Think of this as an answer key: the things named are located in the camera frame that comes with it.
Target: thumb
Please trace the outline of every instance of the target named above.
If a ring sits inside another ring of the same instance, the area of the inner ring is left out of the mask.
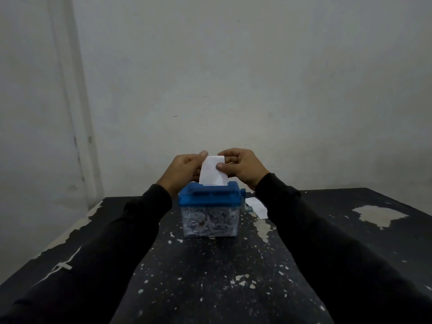
[[[197,169],[203,163],[203,161],[207,158],[208,155],[209,155],[209,153],[206,150],[201,151],[199,155],[197,155],[195,158],[193,158],[190,161],[190,165],[194,169]]]
[[[235,176],[237,174],[238,164],[224,164],[223,162],[220,162],[216,165],[216,169],[228,176]]]

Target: sleeve cuff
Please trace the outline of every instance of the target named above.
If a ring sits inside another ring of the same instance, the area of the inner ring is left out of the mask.
[[[140,198],[139,203],[145,204],[157,223],[172,208],[171,196],[158,184],[153,184]]]
[[[264,176],[255,188],[256,197],[260,199],[267,208],[282,192],[292,196],[301,196],[298,190],[283,183],[283,181],[278,179],[273,173],[268,173]]]

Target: blue shredder lid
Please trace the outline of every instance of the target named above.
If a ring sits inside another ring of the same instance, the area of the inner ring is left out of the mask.
[[[241,205],[241,193],[237,182],[224,186],[205,186],[191,182],[178,194],[180,207],[237,207]]]

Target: paper on table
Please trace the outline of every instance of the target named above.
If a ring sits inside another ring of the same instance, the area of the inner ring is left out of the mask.
[[[252,207],[254,213],[256,213],[260,219],[268,218],[267,208],[257,198],[246,198],[246,203]]]
[[[223,155],[209,155],[201,166],[200,184],[228,185],[228,176],[216,169],[216,164],[225,162]]]

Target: hand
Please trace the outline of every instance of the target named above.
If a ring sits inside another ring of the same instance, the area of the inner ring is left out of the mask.
[[[218,155],[225,156],[225,163],[218,163],[216,168],[228,177],[238,177],[253,191],[260,180],[270,173],[252,150],[232,148],[219,152]]]
[[[176,156],[156,184],[167,190],[170,196],[175,196],[189,182],[199,179],[201,165],[207,156],[205,150],[199,155]]]

